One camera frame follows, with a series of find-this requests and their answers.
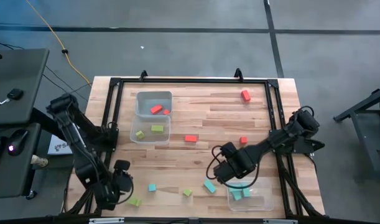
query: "cyan block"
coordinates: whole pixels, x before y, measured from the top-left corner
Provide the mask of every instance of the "cyan block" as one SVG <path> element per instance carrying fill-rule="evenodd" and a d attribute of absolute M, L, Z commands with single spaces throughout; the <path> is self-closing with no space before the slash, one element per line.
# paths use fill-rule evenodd
<path fill-rule="evenodd" d="M 233 197 L 234 197 L 234 200 L 237 201 L 239 199 L 242 198 L 242 195 L 241 195 L 241 192 L 240 191 L 237 191 L 237 192 L 232 192 L 233 194 Z"/>
<path fill-rule="evenodd" d="M 148 185 L 148 191 L 153 192 L 157 190 L 157 186 L 155 184 L 149 184 Z"/>
<path fill-rule="evenodd" d="M 234 186 L 234 187 L 240 187 L 240 186 L 241 186 L 241 184 L 230 184 L 230 185 L 232 185 L 232 186 Z M 242 191 L 242 189 L 229 188 L 229 191 L 230 191 L 230 192 Z"/>
<path fill-rule="evenodd" d="M 251 196 L 251 191 L 249 188 L 242 189 L 244 197 L 250 197 Z"/>
<path fill-rule="evenodd" d="M 203 183 L 205 187 L 210 191 L 210 193 L 215 193 L 216 187 L 210 182 L 210 180 L 206 179 L 205 182 Z"/>

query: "transparent bin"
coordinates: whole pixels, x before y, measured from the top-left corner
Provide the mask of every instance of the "transparent bin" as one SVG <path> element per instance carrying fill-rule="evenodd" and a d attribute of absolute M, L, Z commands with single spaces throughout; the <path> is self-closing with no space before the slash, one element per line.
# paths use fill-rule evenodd
<path fill-rule="evenodd" d="M 248 185 L 252 182 L 253 177 L 244 177 L 242 179 L 231 179 L 228 181 L 230 185 L 244 184 Z M 228 206 L 231 211 L 271 211 L 274 208 L 272 189 L 270 180 L 267 178 L 259 177 L 256 183 L 250 186 L 250 197 L 244 197 L 241 192 L 242 198 L 235 201 L 232 192 L 227 187 L 227 200 Z"/>
<path fill-rule="evenodd" d="M 172 116 L 172 93 L 169 91 L 141 91 L 136 95 L 136 114 L 153 115 L 151 108 L 162 105 L 161 112 L 155 115 L 164 115 L 164 110 L 169 110 L 168 116 Z"/>
<path fill-rule="evenodd" d="M 151 131 L 152 125 L 162 125 L 164 127 L 163 133 L 153 133 Z M 145 135 L 144 138 L 139 139 L 136 136 L 138 131 L 142 131 Z M 170 117 L 160 115 L 136 115 L 132 122 L 132 129 L 130 132 L 130 140 L 138 144 L 168 144 L 170 136 Z"/>

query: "lime green block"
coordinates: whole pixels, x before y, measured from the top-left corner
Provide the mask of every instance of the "lime green block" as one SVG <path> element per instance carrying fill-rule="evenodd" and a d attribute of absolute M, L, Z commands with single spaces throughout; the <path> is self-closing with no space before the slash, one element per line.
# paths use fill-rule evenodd
<path fill-rule="evenodd" d="M 153 133 L 163 133 L 164 132 L 164 126 L 163 125 L 152 125 L 151 131 Z"/>
<path fill-rule="evenodd" d="M 192 194 L 192 190 L 185 189 L 183 191 L 183 194 L 185 194 L 187 197 L 189 197 Z"/>
<path fill-rule="evenodd" d="M 130 198 L 128 203 L 138 207 L 141 205 L 141 200 L 136 199 L 136 198 Z"/>
<path fill-rule="evenodd" d="M 138 132 L 136 132 L 136 136 L 137 136 L 139 139 L 142 139 L 142 138 L 144 138 L 146 135 L 145 135 L 142 131 L 138 131 Z"/>

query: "wooden table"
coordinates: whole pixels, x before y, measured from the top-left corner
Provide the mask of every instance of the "wooden table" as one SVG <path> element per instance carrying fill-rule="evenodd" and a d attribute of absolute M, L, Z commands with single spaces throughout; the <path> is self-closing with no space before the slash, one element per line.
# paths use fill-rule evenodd
<path fill-rule="evenodd" d="M 95 77 L 86 116 L 100 125 L 103 117 L 110 77 Z M 286 120 L 300 107 L 294 79 L 279 79 L 280 94 Z M 130 141 L 136 94 L 139 91 L 171 91 L 173 114 L 170 143 L 165 146 L 140 145 Z M 251 102 L 245 105 L 241 90 L 248 90 Z M 142 200 L 140 207 L 118 205 L 103 216 L 115 217 L 203 217 L 203 218 L 284 218 L 284 208 L 273 154 L 261 161 L 259 179 L 271 182 L 274 209 L 268 212 L 232 212 L 228 208 L 226 188 L 212 181 L 217 190 L 210 194 L 203 181 L 207 165 L 212 160 L 211 148 L 232 141 L 239 147 L 239 138 L 247 136 L 249 144 L 257 144 L 270 130 L 266 94 L 258 84 L 210 83 L 127 83 L 124 86 L 118 119 L 119 140 L 111 167 L 116 159 L 131 162 L 129 173 L 134 177 L 133 196 Z M 184 142 L 186 134 L 197 135 L 197 143 Z M 294 155 L 297 182 L 317 211 L 324 213 L 317 176 L 311 161 L 304 155 Z M 156 184 L 156 192 L 148 192 Z M 191 197 L 184 189 L 193 190 Z M 84 188 L 73 173 L 68 189 L 68 208 L 80 198 Z M 288 190 L 292 211 L 295 211 L 292 191 Z"/>

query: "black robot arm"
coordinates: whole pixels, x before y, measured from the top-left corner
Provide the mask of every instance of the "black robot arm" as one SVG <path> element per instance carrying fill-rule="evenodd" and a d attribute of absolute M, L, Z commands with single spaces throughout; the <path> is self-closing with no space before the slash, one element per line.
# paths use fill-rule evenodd
<path fill-rule="evenodd" d="M 115 148 L 116 127 L 95 126 L 78 108 L 76 98 L 68 93 L 50 102 L 46 108 L 53 116 L 70 146 L 75 173 L 85 189 L 92 190 L 100 209 L 113 210 L 120 195 L 132 192 L 132 178 L 127 173 L 130 163 L 117 161 L 111 173 L 95 154 Z"/>
<path fill-rule="evenodd" d="M 208 169 L 206 170 L 206 176 L 209 179 L 217 179 L 219 183 L 231 188 L 246 188 L 250 187 L 257 180 L 260 168 L 259 164 L 264 154 L 271 151 L 279 154 L 288 154 L 292 153 L 298 146 L 302 147 L 302 153 L 312 153 L 324 147 L 324 143 L 310 139 L 317 133 L 320 125 L 314 119 L 313 113 L 310 114 L 307 110 L 303 110 L 304 108 L 309 107 L 306 106 L 294 112 L 293 116 L 289 118 L 289 122 L 284 128 L 274 132 L 267 139 L 257 145 L 250 145 L 237 150 L 232 142 L 228 142 L 220 147 L 219 154 L 215 155 L 212 151 L 214 156 L 212 162 L 216 160 L 219 164 L 213 168 L 213 173 L 215 175 L 214 177 L 208 176 Z M 220 155 L 225 157 L 226 160 L 220 162 L 217 158 Z M 277 162 L 278 169 L 283 171 L 286 181 L 294 190 L 295 194 L 299 196 L 300 202 L 305 207 L 309 215 L 321 215 L 314 210 L 303 193 L 294 183 L 285 168 L 284 163 L 282 162 L 282 158 L 278 159 Z M 248 186 L 236 187 L 226 183 L 233 177 L 241 179 L 255 169 L 257 169 L 256 176 Z"/>

